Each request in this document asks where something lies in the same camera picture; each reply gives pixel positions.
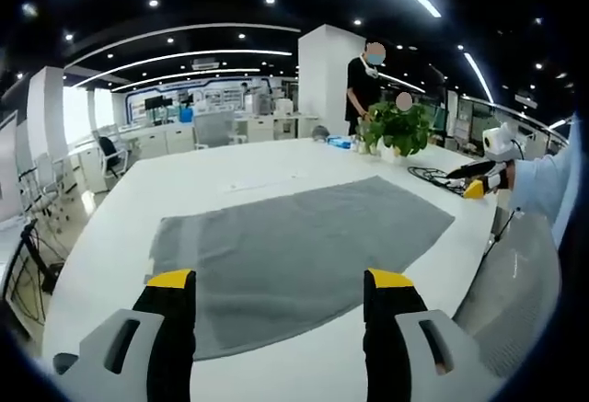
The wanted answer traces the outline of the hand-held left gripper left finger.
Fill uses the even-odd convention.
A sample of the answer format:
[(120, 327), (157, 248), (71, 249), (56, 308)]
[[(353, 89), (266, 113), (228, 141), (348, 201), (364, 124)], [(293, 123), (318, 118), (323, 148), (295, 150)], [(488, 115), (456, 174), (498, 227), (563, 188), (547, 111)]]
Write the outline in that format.
[(189, 401), (195, 313), (194, 270), (156, 275), (133, 308), (80, 341), (77, 355), (54, 356), (57, 385), (71, 401)]

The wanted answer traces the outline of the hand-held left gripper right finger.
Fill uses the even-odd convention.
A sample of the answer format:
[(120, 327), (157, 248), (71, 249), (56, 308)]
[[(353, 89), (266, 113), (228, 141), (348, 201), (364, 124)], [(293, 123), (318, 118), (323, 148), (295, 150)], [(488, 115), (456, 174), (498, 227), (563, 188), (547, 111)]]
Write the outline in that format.
[(502, 384), (477, 342), (400, 273), (364, 272), (364, 328), (368, 401), (489, 401)]

